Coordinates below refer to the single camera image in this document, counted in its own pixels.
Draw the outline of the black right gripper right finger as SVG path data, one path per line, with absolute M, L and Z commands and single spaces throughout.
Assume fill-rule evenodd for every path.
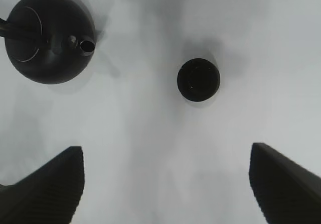
M 320 223 L 320 177 L 265 143 L 252 145 L 249 182 L 267 223 Z

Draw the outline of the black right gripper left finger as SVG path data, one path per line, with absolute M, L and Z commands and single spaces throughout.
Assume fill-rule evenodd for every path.
M 71 146 L 13 185 L 1 185 L 1 223 L 70 223 L 85 186 L 83 151 Z

